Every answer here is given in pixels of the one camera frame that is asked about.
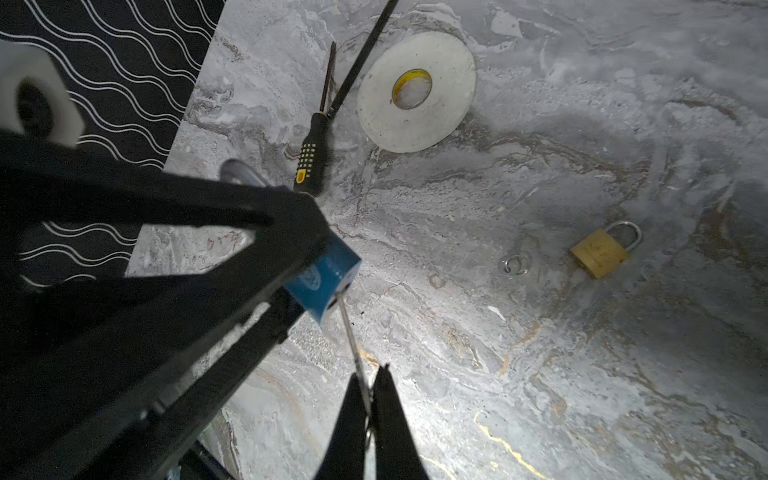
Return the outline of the white tape roll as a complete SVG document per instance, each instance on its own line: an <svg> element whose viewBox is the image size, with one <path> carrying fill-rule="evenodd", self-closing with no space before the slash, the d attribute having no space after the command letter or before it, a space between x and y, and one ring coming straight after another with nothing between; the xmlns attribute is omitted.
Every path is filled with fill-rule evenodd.
<svg viewBox="0 0 768 480"><path fill-rule="evenodd" d="M381 149L421 151L459 126L475 86L474 58L461 40L442 32L419 33L384 52L364 76L358 118Z"/></svg>

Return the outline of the black hex key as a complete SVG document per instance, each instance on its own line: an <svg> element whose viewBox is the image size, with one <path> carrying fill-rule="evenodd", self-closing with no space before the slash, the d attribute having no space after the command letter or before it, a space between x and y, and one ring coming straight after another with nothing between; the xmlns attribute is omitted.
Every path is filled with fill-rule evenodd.
<svg viewBox="0 0 768 480"><path fill-rule="evenodd" d="M350 92L356 78L360 74L363 66L365 65L369 55L371 54L374 46L376 45L376 42L379 39L379 36L383 32L386 24L388 23L393 11L395 10L397 4L399 3L398 0L388 0L384 9L382 10L381 14L379 15L373 29L369 33L368 37L366 38L365 43L363 44L362 49L360 50L359 54L357 55L354 63L352 64L348 74L346 75L341 87L339 88L337 95L334 97L333 102L331 103L327 117L329 120L333 120L336 116L336 114L341 109L341 106L346 99L348 93Z"/></svg>

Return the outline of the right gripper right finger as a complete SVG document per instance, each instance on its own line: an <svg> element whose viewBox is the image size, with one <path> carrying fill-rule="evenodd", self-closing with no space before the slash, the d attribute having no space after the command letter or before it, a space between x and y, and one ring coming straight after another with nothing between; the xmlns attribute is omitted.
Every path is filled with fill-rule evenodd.
<svg viewBox="0 0 768 480"><path fill-rule="evenodd" d="M373 384L372 420L376 478L428 480L388 364L379 368Z"/></svg>

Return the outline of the silver key near brass padlock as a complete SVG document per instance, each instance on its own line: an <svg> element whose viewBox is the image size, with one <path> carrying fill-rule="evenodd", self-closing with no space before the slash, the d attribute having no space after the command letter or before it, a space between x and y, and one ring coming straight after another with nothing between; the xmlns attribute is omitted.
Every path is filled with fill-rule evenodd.
<svg viewBox="0 0 768 480"><path fill-rule="evenodd" d="M502 271L510 276L525 275L530 271L531 258L525 253L515 253L506 255L501 260Z"/></svg>

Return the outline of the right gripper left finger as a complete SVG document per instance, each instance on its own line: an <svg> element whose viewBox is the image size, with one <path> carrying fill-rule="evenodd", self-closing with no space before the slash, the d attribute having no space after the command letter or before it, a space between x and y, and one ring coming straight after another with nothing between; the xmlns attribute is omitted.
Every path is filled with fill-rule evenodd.
<svg viewBox="0 0 768 480"><path fill-rule="evenodd" d="M367 414L358 377L352 374L315 480L364 477Z"/></svg>

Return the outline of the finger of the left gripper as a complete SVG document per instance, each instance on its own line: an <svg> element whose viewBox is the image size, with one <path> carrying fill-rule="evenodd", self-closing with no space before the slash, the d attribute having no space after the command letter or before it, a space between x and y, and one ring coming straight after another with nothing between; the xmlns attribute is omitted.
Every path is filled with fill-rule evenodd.
<svg viewBox="0 0 768 480"><path fill-rule="evenodd" d="M58 225L73 233L79 227L102 224L138 228L123 274L50 286L23 278L35 254L34 227ZM171 314L187 312L196 297L264 303L320 256L330 236L325 217L302 194L130 167L5 132L1 383L102 324L144 306ZM174 396L197 377L216 345L160 399Z"/></svg>
<svg viewBox="0 0 768 480"><path fill-rule="evenodd" d="M141 415L246 321L257 299L192 299L187 312L144 306L114 318L1 383L1 473L72 479L98 468L154 478L190 444L300 314L284 289L229 351L156 421Z"/></svg>

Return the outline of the brass padlock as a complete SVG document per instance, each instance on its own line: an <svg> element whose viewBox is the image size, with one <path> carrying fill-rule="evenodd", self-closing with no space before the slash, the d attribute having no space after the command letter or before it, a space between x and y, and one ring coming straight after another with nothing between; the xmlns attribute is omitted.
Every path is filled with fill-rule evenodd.
<svg viewBox="0 0 768 480"><path fill-rule="evenodd" d="M634 233L633 242L623 246L611 232L619 227L630 228ZM639 225L628 220L613 222L604 228L595 230L573 247L570 254L592 278L600 279L616 270L630 256L643 240Z"/></svg>

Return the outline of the black yellow screwdriver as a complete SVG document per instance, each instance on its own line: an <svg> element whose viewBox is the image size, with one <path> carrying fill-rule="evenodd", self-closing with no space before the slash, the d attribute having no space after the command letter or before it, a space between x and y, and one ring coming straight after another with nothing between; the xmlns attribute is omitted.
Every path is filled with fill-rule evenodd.
<svg viewBox="0 0 768 480"><path fill-rule="evenodd" d="M337 45L331 43L324 85L319 110L310 120L310 129L303 140L294 176L293 190L298 193L318 196L322 191L325 166L328 160L328 127L327 101L332 84L333 68Z"/></svg>

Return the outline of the blue padlock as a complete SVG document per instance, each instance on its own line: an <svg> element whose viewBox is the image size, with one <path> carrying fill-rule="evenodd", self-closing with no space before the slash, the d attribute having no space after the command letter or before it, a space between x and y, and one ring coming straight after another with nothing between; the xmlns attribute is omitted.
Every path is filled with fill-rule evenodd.
<svg viewBox="0 0 768 480"><path fill-rule="evenodd" d="M271 187L245 162L229 159L220 167L220 179L252 187ZM333 234L325 253L311 266L286 284L287 291L317 322L322 323L338 307L346 326L351 326L343 297L355 279L362 259L337 235Z"/></svg>

